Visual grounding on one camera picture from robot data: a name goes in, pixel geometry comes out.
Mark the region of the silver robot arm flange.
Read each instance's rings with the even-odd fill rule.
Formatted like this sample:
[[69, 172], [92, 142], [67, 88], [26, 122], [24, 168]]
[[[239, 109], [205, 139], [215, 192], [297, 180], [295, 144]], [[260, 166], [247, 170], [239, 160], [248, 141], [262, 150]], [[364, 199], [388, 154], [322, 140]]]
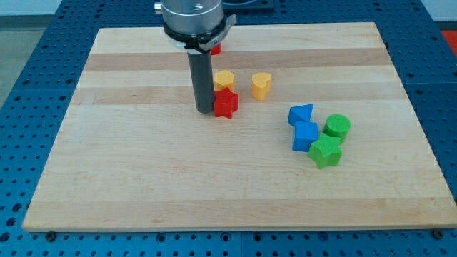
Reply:
[[224, 16], [222, 0], [160, 0], [154, 11], [163, 19], [167, 40], [190, 54], [211, 51], [237, 23], [235, 14]]

